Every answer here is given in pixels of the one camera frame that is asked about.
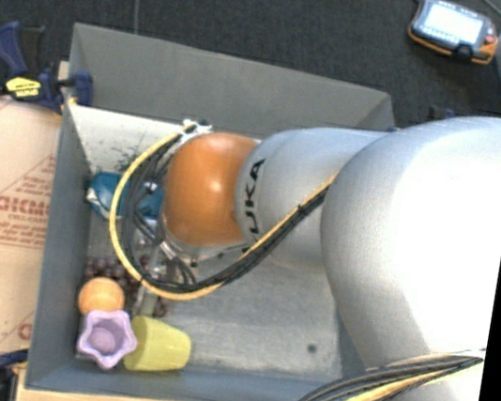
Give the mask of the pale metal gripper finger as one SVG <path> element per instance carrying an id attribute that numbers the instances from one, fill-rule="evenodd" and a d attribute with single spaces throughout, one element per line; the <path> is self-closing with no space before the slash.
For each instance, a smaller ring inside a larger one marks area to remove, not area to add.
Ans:
<path id="1" fill-rule="evenodd" d="M 158 294 L 145 288 L 142 292 L 139 314 L 152 317 L 158 303 L 158 297 Z"/>

